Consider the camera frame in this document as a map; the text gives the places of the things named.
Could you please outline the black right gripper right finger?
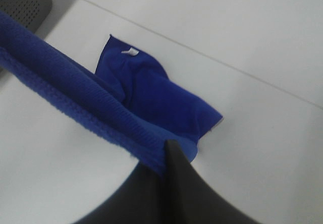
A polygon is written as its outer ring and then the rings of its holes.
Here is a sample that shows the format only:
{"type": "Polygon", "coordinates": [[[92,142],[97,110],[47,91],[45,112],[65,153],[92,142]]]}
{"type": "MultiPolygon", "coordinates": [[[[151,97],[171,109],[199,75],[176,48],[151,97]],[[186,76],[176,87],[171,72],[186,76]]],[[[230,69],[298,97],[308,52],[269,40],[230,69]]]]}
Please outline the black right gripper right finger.
{"type": "Polygon", "coordinates": [[[165,142],[164,223],[259,223],[215,192],[175,140],[165,142]]]}

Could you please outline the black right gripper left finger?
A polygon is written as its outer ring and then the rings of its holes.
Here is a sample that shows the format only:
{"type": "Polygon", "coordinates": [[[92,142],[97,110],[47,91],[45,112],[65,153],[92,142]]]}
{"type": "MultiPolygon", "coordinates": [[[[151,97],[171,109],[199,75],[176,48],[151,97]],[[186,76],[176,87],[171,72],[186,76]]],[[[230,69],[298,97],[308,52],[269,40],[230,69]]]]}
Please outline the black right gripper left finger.
{"type": "Polygon", "coordinates": [[[138,163],[111,197],[76,223],[163,223],[159,175],[138,163]]]}

